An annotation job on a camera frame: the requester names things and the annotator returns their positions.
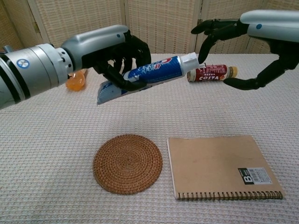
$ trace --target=toothpaste cap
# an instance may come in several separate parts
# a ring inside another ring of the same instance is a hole
[[[192,71],[193,69],[199,68],[199,62],[195,52],[184,56],[180,56],[180,59],[183,75],[187,74],[189,71]]]

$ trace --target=rattan coaster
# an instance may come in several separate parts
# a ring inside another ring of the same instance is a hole
[[[159,148],[135,134],[116,136],[104,143],[93,160],[93,175],[105,190],[122,195],[149,188],[162,170]]]

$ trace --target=notebook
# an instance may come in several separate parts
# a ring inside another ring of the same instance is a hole
[[[285,192],[250,135],[167,140],[174,196],[282,199]]]

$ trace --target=robotic arm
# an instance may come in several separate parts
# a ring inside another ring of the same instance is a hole
[[[286,70],[295,69],[299,63],[299,11],[254,10],[243,13],[240,19],[206,20],[191,31],[192,34],[202,32],[207,38],[199,52],[199,63],[206,60],[210,49],[218,40],[224,41],[244,34],[267,42],[271,53],[279,55],[279,59],[261,71],[256,78],[224,80],[225,84],[240,90],[265,87]]]
[[[151,63],[148,45],[131,35],[128,27],[113,25],[75,35],[60,48],[40,44],[12,51],[9,46],[0,53],[0,109],[17,104],[67,81],[68,74],[93,67],[116,86],[134,91],[146,86],[131,83],[120,74]]]

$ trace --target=orange object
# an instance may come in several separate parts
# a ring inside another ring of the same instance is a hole
[[[80,91],[85,85],[85,73],[86,73],[86,69],[82,69],[69,74],[70,78],[65,83],[65,86],[69,90]]]

